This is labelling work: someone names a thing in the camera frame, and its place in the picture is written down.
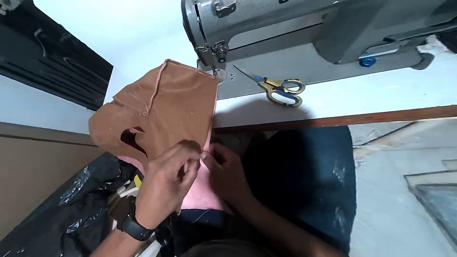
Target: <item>black wristwatch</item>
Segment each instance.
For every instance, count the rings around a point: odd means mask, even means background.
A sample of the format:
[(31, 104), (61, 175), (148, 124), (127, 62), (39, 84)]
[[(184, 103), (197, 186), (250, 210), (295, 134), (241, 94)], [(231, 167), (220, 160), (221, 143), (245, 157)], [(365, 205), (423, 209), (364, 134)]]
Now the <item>black wristwatch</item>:
[(126, 201), (128, 202), (128, 211), (125, 212), (123, 217), (118, 219), (117, 229), (129, 234), (138, 241), (146, 241), (151, 237), (154, 230), (149, 230), (137, 222), (135, 218), (135, 199), (136, 197), (134, 196), (127, 197)]

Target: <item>hand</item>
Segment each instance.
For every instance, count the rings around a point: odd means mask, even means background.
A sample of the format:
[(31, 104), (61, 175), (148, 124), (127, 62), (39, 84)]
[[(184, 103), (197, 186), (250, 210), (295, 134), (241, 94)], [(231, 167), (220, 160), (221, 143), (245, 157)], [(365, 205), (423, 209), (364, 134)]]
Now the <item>hand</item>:
[(149, 163), (136, 199), (137, 222), (156, 228), (179, 208), (200, 167), (200, 146), (183, 140)]
[(209, 149), (210, 153), (203, 152), (202, 156), (211, 172), (214, 192), (237, 209), (254, 199), (239, 155), (220, 144), (211, 144)]

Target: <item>industrial sewing machine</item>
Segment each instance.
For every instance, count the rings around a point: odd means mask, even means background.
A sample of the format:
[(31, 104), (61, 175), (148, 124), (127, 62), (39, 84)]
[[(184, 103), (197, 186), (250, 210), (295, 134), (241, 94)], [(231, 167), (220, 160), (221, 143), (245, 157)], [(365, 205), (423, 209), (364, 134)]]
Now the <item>industrial sewing machine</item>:
[(218, 99), (263, 92), (234, 64), (306, 84), (387, 70), (424, 69), (417, 46), (457, 28), (457, 0), (182, 0), (200, 69)]

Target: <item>gold scissors handle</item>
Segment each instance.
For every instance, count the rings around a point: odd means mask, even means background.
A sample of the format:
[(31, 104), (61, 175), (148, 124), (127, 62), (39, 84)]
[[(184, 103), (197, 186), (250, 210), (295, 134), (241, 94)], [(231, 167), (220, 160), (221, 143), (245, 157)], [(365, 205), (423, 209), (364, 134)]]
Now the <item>gold scissors handle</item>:
[[(284, 88), (286, 84), (295, 84), (298, 86), (297, 90), (290, 90)], [(299, 80), (272, 80), (266, 79), (266, 82), (260, 83), (259, 86), (266, 91), (266, 97), (279, 105), (284, 105), (286, 107), (298, 107), (303, 103), (303, 99), (298, 94), (302, 93), (305, 90), (305, 84)], [(287, 97), (295, 101), (295, 103), (285, 103), (281, 102), (273, 97), (273, 93)]]

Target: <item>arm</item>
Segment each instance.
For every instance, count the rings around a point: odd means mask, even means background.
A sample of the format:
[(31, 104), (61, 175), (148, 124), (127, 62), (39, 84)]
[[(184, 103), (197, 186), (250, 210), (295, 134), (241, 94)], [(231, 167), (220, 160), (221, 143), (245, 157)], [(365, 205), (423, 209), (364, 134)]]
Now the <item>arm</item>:
[[(149, 163), (136, 199), (135, 218), (140, 225), (154, 229), (180, 206), (200, 167), (197, 145), (182, 141)], [(134, 256), (142, 244), (115, 229), (91, 257)]]
[(210, 150), (211, 154), (203, 153), (203, 163), (211, 171), (214, 191), (234, 206), (278, 251), (292, 257), (345, 256), (262, 205), (252, 195), (236, 153), (219, 144), (210, 145)]

